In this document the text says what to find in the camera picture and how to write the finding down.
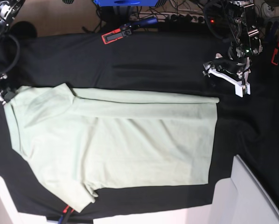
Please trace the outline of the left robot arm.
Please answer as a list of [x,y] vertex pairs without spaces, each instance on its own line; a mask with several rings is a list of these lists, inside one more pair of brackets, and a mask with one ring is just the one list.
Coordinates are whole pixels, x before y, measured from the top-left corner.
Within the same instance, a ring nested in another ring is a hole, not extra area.
[[[212,27],[209,9],[220,4],[224,19],[230,28],[230,37],[219,35]],[[251,94],[248,76],[251,72],[251,58],[258,56],[263,46],[257,28],[255,4],[249,0],[211,0],[203,8],[204,19],[211,33],[218,39],[229,42],[227,56],[216,53],[215,59],[203,64],[203,74],[216,76],[234,85],[239,97]]]

